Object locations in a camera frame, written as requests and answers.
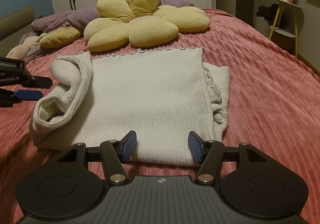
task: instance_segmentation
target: white garment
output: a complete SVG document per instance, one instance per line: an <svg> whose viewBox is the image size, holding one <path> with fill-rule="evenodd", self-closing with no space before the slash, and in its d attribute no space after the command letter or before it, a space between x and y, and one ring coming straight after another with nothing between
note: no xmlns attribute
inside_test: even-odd
<svg viewBox="0 0 320 224"><path fill-rule="evenodd" d="M58 56L52 63L50 70L61 83L36 105L30 132L37 147L99 146L135 130L132 160L191 166L190 131L221 141L230 72L205 64L211 77L202 48L101 57L92 61L91 81L89 56Z"/></svg>

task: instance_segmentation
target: yellow flower pillow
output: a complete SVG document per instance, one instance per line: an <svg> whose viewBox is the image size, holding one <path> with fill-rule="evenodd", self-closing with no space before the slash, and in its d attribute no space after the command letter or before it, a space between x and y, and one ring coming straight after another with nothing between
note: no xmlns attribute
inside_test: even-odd
<svg viewBox="0 0 320 224"><path fill-rule="evenodd" d="M46 48L61 48L82 36L82 32L72 26L61 27L52 31L40 40L40 46Z"/></svg>
<svg viewBox="0 0 320 224"><path fill-rule="evenodd" d="M102 18L91 21L84 39L91 52L109 51L130 42L147 48L165 44L178 33L198 33L208 29L210 20L196 7L156 7L159 0L99 0Z"/></svg>

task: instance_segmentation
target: yellow flower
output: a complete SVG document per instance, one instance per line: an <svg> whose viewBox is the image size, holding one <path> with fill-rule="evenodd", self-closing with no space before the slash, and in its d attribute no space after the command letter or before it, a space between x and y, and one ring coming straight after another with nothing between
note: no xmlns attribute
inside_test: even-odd
<svg viewBox="0 0 320 224"><path fill-rule="evenodd" d="M84 40L91 52L109 51L130 42L138 48L165 44L178 33L206 30L210 20L199 8L156 7L159 0L99 0L96 8L102 18L91 21Z"/></svg>

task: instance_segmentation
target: blue gripper pad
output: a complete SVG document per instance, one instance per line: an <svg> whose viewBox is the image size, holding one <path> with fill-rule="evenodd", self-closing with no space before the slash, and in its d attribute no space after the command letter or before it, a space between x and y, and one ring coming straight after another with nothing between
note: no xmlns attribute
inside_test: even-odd
<svg viewBox="0 0 320 224"><path fill-rule="evenodd" d="M123 145L123 152L121 153L119 159L121 163L125 163L129 160L137 145L137 133L134 132L129 139Z"/></svg>
<svg viewBox="0 0 320 224"><path fill-rule="evenodd" d="M204 156L201 151L201 143L193 136L193 134L189 133L188 135L188 146L190 152L197 163L203 163Z"/></svg>
<svg viewBox="0 0 320 224"><path fill-rule="evenodd" d="M39 90L20 89L14 93L14 96L16 96L20 100L38 101L43 97L43 94Z"/></svg>

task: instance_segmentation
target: pink blanket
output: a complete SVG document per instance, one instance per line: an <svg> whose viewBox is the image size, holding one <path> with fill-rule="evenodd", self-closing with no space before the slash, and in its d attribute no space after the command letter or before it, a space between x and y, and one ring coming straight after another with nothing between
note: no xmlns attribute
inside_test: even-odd
<svg viewBox="0 0 320 224"><path fill-rule="evenodd" d="M309 187L302 217L310 224L320 223L320 79L249 25L221 11L206 12L211 20L209 30L180 34L159 49L203 46L205 62L231 68L229 126L224 144L249 142L302 176ZM57 53L68 55L85 49L83 39L79 39ZM134 51L127 45L113 53ZM54 54L37 58L28 69L35 75L51 76L49 65L54 58ZM28 123L34 105L26 101L0 109L2 223L15 223L23 216L14 195L17 182L54 154L31 143ZM130 163L124 168L130 178L136 174L194 176L196 171L148 163ZM103 176L101 164L91 163L90 169ZM234 164L224 165L222 176L232 170Z"/></svg>

